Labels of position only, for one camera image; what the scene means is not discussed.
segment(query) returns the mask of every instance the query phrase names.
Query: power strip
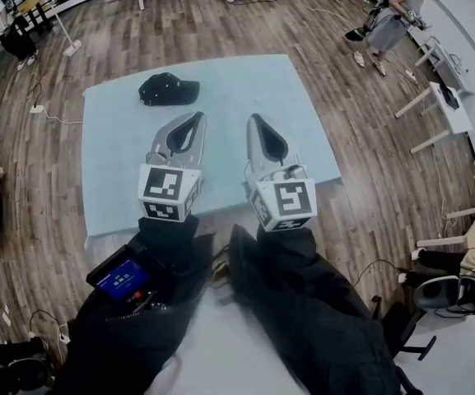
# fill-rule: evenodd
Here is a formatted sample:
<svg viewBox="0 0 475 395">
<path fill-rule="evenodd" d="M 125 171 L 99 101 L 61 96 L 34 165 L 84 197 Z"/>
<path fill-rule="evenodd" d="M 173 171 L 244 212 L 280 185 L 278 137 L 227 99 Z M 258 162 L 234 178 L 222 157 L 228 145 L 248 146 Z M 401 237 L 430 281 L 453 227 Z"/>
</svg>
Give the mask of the power strip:
<svg viewBox="0 0 475 395">
<path fill-rule="evenodd" d="M 44 105 L 32 105 L 32 107 L 30 107 L 31 114 L 41 114 L 44 112 L 44 110 L 45 110 Z"/>
</svg>

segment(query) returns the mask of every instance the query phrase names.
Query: black pants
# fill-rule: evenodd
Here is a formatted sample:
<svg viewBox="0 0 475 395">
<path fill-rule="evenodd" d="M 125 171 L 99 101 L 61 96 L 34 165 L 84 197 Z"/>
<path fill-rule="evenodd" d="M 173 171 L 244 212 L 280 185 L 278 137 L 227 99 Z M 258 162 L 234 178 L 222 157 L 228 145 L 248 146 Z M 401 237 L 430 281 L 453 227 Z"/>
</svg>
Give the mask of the black pants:
<svg viewBox="0 0 475 395">
<path fill-rule="evenodd" d="M 15 55 L 20 62 L 27 57 L 33 56 L 36 47 L 28 36 L 19 35 L 16 26 L 12 25 L 10 30 L 0 36 L 0 41 L 3 48 L 10 54 Z"/>
<path fill-rule="evenodd" d="M 465 253 L 446 253 L 446 252 L 432 252 L 430 250 L 422 250 L 418 254 L 418 262 L 431 269 L 442 269 L 446 274 L 442 275 L 426 275 L 416 272 L 408 272 L 405 283 L 408 286 L 417 288 L 426 281 L 437 277 L 446 277 L 448 275 L 459 276 L 460 263 L 464 259 Z"/>
</svg>

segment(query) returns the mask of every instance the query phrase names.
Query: small screen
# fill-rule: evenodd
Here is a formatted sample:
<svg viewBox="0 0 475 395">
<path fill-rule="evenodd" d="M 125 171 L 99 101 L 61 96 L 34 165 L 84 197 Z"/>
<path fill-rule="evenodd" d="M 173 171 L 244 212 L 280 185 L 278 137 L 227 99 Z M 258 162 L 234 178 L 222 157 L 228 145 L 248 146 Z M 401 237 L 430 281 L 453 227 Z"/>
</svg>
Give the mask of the small screen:
<svg viewBox="0 0 475 395">
<path fill-rule="evenodd" d="M 149 275 L 132 260 L 126 260 L 113 269 L 97 286 L 116 300 L 130 295 L 149 280 Z"/>
</svg>

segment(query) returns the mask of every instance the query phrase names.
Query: wooden floor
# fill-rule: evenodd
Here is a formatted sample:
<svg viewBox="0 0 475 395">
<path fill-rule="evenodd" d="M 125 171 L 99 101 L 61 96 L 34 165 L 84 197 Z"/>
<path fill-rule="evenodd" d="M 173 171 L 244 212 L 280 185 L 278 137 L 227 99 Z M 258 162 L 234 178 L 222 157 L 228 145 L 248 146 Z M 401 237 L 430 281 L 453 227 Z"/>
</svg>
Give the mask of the wooden floor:
<svg viewBox="0 0 475 395">
<path fill-rule="evenodd" d="M 83 43 L 72 58 L 62 55 L 68 42 L 55 27 L 39 46 L 39 64 L 17 72 L 11 56 L 0 62 L 0 164 L 7 174 L 0 234 L 4 339 L 26 339 L 36 309 L 54 314 L 60 323 L 74 318 L 91 291 L 86 274 L 129 237 L 103 239 L 92 254 L 84 250 L 81 125 L 29 114 L 37 94 L 27 96 L 27 91 L 39 79 L 39 102 L 49 114 L 80 121 L 82 92 L 109 79 L 206 58 L 288 54 L 343 178 L 319 190 L 314 234 L 323 256 L 351 281 L 377 258 L 408 266 L 417 239 L 444 233 L 442 209 L 475 206 L 466 139 L 449 137 L 412 156 L 409 149 L 432 136 L 431 127 L 442 129 L 441 114 L 432 115 L 431 123 L 419 110 L 400 119 L 393 116 L 429 78 L 435 79 L 427 67 L 413 68 L 419 86 L 398 73 L 403 68 L 396 61 L 398 66 L 386 63 L 386 78 L 368 62 L 361 69 L 342 40 L 351 27 L 292 0 L 239 7 L 222 0 L 145 1 L 144 12 L 137 9 L 137 0 L 95 0 L 64 13 L 69 33 Z M 357 26 L 365 17 L 361 0 L 302 1 L 339 12 Z M 418 58 L 408 39 L 396 54 L 408 66 Z M 217 230 L 217 244 L 223 245 L 239 218 L 240 212 L 218 214 L 204 220 L 200 232 Z M 449 228 L 448 235 L 461 234 L 469 227 L 466 221 Z M 356 287 L 367 304 L 375 294 L 389 301 L 397 288 L 396 271 L 383 263 L 374 265 Z M 5 304 L 10 327 L 1 319 Z M 32 328 L 56 346 L 57 329 L 49 317 L 36 316 Z"/>
</svg>

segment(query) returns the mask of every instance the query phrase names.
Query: baseball cap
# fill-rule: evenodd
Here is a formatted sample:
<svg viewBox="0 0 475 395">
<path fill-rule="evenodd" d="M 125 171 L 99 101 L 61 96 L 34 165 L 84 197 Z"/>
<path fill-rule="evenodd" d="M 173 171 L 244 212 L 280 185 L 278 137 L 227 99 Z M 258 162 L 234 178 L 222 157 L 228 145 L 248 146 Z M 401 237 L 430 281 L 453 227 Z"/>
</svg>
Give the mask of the baseball cap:
<svg viewBox="0 0 475 395">
<path fill-rule="evenodd" d="M 188 105 L 197 100 L 199 89 L 197 81 L 181 81 L 164 72 L 142 83 L 138 94 L 144 105 Z"/>
</svg>

